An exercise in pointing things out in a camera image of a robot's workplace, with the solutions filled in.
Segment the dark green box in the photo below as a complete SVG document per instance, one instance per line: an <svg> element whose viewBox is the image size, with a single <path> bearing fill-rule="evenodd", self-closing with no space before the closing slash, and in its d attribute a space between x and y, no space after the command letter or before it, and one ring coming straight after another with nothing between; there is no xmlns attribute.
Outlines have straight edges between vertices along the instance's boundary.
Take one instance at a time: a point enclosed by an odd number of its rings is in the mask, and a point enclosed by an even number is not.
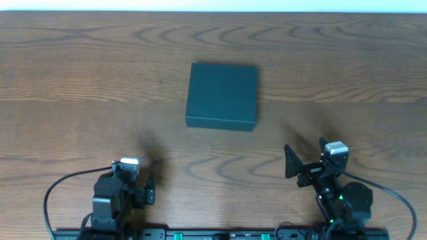
<svg viewBox="0 0 427 240"><path fill-rule="evenodd" d="M257 95L255 66L192 63L186 126L252 131L257 121Z"/></svg>

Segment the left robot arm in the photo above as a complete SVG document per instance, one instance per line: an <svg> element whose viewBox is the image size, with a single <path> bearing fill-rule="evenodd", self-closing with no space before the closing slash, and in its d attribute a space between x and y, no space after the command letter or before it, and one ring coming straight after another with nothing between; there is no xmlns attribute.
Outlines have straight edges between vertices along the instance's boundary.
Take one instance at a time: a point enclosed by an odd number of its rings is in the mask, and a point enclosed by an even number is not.
<svg viewBox="0 0 427 240"><path fill-rule="evenodd" d="M102 175L94 185L93 211L82 221L79 239L139 239L141 231L130 222L134 209L155 202L155 180L142 187L132 173Z"/></svg>

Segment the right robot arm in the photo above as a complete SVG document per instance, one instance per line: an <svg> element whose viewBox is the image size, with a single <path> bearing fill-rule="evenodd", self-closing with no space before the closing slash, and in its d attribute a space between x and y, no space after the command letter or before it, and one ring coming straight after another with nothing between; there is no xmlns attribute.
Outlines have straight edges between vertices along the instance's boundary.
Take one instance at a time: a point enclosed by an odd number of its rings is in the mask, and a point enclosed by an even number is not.
<svg viewBox="0 0 427 240"><path fill-rule="evenodd" d="M304 164L289 146L284 146L285 177L297 177L299 188L312 186L316 201L326 220L319 229L306 233L306 239L367 239L365 223L372 216L373 192L359 182L340 185L349 157L348 147L341 141L319 140L320 160Z"/></svg>

